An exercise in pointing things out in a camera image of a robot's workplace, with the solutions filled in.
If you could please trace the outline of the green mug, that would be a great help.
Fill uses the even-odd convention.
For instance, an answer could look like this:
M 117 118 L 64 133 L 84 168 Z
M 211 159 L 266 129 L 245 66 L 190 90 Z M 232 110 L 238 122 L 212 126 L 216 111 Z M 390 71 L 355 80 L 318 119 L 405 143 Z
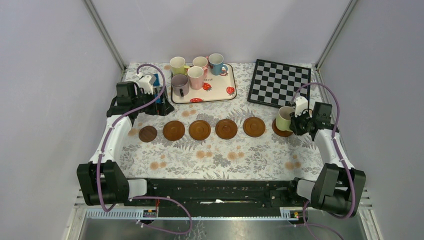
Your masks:
M 295 109 L 291 106 L 282 106 L 276 115 L 275 125 L 280 131 L 291 132 L 291 117 L 290 114 L 294 113 Z

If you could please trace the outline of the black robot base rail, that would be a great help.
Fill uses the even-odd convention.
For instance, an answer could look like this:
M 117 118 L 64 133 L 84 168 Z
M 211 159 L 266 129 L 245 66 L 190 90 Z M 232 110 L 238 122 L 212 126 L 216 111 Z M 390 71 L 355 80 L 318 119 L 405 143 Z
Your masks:
M 146 180 L 146 193 L 130 193 L 130 180 Z M 100 180 L 106 205 L 150 206 L 154 200 L 128 200 L 131 196 L 170 197 L 186 207 L 192 217 L 276 217 L 279 207 L 300 207 L 307 196 L 296 193 L 302 183 L 312 184 L 310 204 L 313 208 L 346 215 L 350 211 L 350 187 L 343 190 L 336 183 L 315 186 L 315 182 L 294 180 L 191 180 L 191 179 L 124 179 L 123 185 L 111 188 Z

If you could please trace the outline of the black white chessboard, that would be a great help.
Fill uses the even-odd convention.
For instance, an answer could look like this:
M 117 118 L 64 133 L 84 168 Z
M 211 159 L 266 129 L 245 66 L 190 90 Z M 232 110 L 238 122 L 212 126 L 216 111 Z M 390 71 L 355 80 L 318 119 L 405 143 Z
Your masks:
M 311 77 L 310 68 L 257 59 L 247 101 L 274 108 L 287 106 Z

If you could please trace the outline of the dark walnut coaster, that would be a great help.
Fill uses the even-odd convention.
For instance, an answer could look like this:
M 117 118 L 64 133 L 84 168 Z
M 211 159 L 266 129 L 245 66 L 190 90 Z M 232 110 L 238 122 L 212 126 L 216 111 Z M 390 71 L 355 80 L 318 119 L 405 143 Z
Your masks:
M 144 143 L 149 143 L 152 142 L 157 137 L 157 135 L 157 129 L 153 126 L 148 125 L 140 129 L 138 133 L 138 138 Z

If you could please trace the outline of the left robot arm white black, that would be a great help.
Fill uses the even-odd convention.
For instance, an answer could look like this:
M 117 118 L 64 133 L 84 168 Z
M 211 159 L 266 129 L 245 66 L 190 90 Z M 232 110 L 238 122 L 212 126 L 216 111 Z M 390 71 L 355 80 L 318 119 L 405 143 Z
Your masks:
M 139 87 L 136 82 L 117 83 L 116 96 L 106 112 L 106 127 L 94 155 L 76 170 L 82 197 L 88 206 L 123 204 L 135 196 L 144 206 L 152 204 L 155 192 L 145 180 L 128 180 L 119 167 L 125 135 L 140 113 L 166 116 L 174 110 L 164 86 Z

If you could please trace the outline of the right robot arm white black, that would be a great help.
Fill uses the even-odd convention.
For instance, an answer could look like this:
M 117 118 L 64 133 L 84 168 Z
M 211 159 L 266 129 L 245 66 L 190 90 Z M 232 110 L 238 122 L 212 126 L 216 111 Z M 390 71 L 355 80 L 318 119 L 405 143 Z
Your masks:
M 314 209 L 340 218 L 353 217 L 360 203 L 366 175 L 348 160 L 340 143 L 340 134 L 332 123 L 332 105 L 317 102 L 313 110 L 300 97 L 291 103 L 290 130 L 297 136 L 309 134 L 318 147 L 323 167 L 315 181 L 296 177 L 294 188 L 287 191 L 287 201 L 293 206 L 309 200 Z

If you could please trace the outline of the brown coaster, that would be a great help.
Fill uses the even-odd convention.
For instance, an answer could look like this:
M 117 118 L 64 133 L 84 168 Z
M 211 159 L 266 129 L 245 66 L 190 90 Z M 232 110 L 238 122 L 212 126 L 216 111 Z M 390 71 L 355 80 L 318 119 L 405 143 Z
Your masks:
M 272 130 L 273 130 L 273 132 L 276 135 L 278 135 L 280 137 L 285 137 L 285 138 L 290 137 L 293 134 L 292 131 L 288 131 L 288 130 L 282 131 L 282 130 L 279 130 L 277 128 L 277 125 L 276 125 L 276 119 L 274 119 L 273 122 L 272 122 Z
M 210 136 L 211 126 L 205 120 L 196 120 L 190 124 L 188 132 L 194 140 L 203 141 Z
M 237 124 L 231 119 L 222 119 L 215 125 L 215 133 L 224 140 L 232 139 L 238 132 Z
M 250 137 L 257 138 L 264 134 L 266 125 L 258 117 L 249 117 L 243 122 L 243 131 Z
M 164 125 L 162 133 L 167 140 L 177 141 L 185 135 L 185 126 L 178 120 L 172 120 Z

